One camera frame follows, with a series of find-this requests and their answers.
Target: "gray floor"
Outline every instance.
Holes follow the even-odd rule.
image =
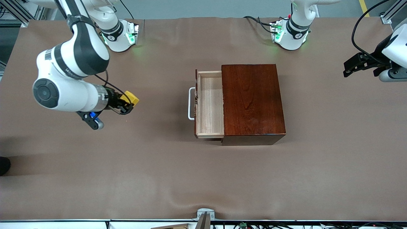
[[[288,0],[123,0],[136,19],[174,19],[190,17],[220,17],[241,18],[247,15],[254,17],[278,17],[287,16],[290,13]],[[370,8],[379,0],[366,0],[367,8]],[[379,6],[372,10],[370,16],[378,16],[380,12],[386,11],[395,0]],[[118,2],[115,4],[119,19],[130,18],[124,6]],[[342,0],[332,5],[319,5],[321,17],[359,17],[362,9],[359,1]],[[392,21],[397,25],[407,16],[405,7]],[[60,12],[56,20],[64,20]],[[0,28],[0,60],[7,62],[15,40],[18,29]]]

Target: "brown table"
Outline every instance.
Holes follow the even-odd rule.
[[[146,20],[139,46],[111,53],[108,68],[140,103],[130,115],[102,113],[101,131],[34,101],[37,54],[71,33],[65,22],[30,22],[0,83],[0,153],[12,163],[0,218],[192,218],[209,207],[226,219],[406,220],[407,85],[371,71],[343,78],[355,22],[317,18],[301,49],[285,51],[247,19]],[[390,33],[365,18],[357,42],[372,51]],[[195,69],[274,63],[284,138],[238,147],[195,138]]]

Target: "wooden cabinet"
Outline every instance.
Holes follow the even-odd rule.
[[[272,145],[285,134],[275,64],[195,71],[195,136],[222,145]]]

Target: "yellow object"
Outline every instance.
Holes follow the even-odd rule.
[[[368,8],[366,7],[365,0],[359,0],[359,3],[360,3],[360,7],[362,7],[363,13],[365,13],[366,11],[368,11]]]
[[[125,95],[122,95],[120,99],[133,104],[133,106],[135,106],[140,101],[135,95],[133,95],[133,93],[129,91],[125,91],[125,94],[129,97],[130,101],[127,99]]]

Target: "white handle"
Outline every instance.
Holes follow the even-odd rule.
[[[195,87],[191,87],[188,91],[188,119],[194,121],[195,119],[191,117],[191,91],[195,89]]]

